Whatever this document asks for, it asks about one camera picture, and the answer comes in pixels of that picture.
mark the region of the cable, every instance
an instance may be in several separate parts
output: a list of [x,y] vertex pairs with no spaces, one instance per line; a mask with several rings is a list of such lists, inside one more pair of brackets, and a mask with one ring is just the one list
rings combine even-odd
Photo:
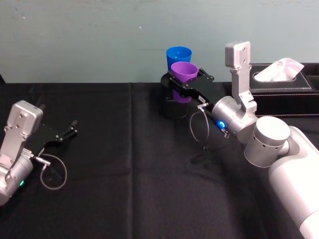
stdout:
[[58,161],[60,161],[60,163],[62,164],[62,166],[63,166],[63,168],[64,168],[64,171],[65,171],[65,178],[64,178],[64,182],[62,183],[62,185],[59,186],[59,187],[56,187],[56,188],[51,188],[51,187],[47,186],[47,185],[43,182],[43,172],[44,172],[45,169],[47,168],[47,167],[44,166],[43,169],[42,169],[42,171],[41,171],[41,174],[40,174],[41,183],[43,184],[44,187],[46,187],[47,189],[50,189],[50,190],[58,190],[58,189],[62,188],[62,187],[65,185],[66,179],[67,179],[67,176],[68,176],[68,172],[67,172],[67,170],[66,170],[65,164],[64,164],[63,161],[62,161],[61,159],[59,159],[57,156],[54,156],[54,155],[51,155],[51,154],[47,154],[47,153],[41,154],[41,156],[48,156],[48,157],[52,157],[52,158],[57,159]]
[[208,124],[208,119],[207,119],[207,116],[206,116],[206,114],[205,114],[205,111],[204,111],[203,109],[200,109],[200,111],[197,111],[197,112],[193,113],[192,116],[190,117],[190,120],[189,120],[190,132],[191,132],[191,134],[193,135],[194,139],[195,139],[197,142],[200,142],[200,140],[198,140],[198,139],[196,138],[196,136],[195,136],[195,134],[194,134],[194,132],[193,132],[193,129],[192,129],[192,127],[191,127],[191,121],[192,121],[194,115],[197,114],[197,113],[200,113],[200,112],[203,112],[203,114],[204,114],[204,116],[205,116],[205,119],[206,119],[206,125],[207,125],[207,136],[206,136],[206,139],[205,139],[204,141],[208,140],[208,137],[209,137],[209,124]]

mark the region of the plastic cup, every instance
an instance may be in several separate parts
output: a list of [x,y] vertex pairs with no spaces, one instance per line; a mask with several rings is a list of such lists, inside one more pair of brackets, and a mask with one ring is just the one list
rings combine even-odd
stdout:
[[167,67],[171,71],[171,65],[175,62],[190,62],[191,50],[184,46],[174,46],[166,51]]
[[[186,83],[188,80],[197,76],[198,67],[190,62],[180,61],[172,64],[171,71],[176,78]],[[173,90],[173,99],[179,103],[188,103],[191,101],[191,97],[182,97],[176,90]]]

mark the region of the blue cup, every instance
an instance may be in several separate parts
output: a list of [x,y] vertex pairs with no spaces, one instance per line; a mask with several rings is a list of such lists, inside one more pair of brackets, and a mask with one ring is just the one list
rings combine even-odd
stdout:
[[184,46],[174,46],[166,51],[167,67],[171,71],[171,65],[178,61],[190,62],[191,50]]

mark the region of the black container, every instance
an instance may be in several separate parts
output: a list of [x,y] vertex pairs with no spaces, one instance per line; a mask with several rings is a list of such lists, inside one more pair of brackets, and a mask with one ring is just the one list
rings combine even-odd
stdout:
[[303,70],[289,82],[259,82],[254,76],[270,64],[251,64],[250,91],[257,116],[319,116],[319,63],[302,64]]
[[169,81],[162,76],[161,89],[158,100],[159,113],[171,120],[184,118],[189,113],[189,104],[181,104],[173,99],[172,88],[169,87]]

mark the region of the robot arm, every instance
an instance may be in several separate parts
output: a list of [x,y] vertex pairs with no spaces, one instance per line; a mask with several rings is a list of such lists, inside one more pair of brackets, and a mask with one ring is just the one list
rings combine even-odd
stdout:
[[41,109],[26,101],[19,101],[11,108],[0,149],[0,206],[11,198],[30,174],[32,160],[44,164],[42,171],[50,166],[49,161],[39,157],[46,145],[62,143],[77,133],[76,121],[66,133],[60,134],[41,124],[42,116]]
[[226,45],[225,63],[232,73],[232,95],[220,92],[200,76],[172,86],[193,97],[211,113],[225,137],[246,144],[244,155],[257,167],[269,167],[269,180],[280,201],[306,239],[319,238],[319,151],[297,128],[275,117],[255,116],[257,104],[249,91],[250,42]]

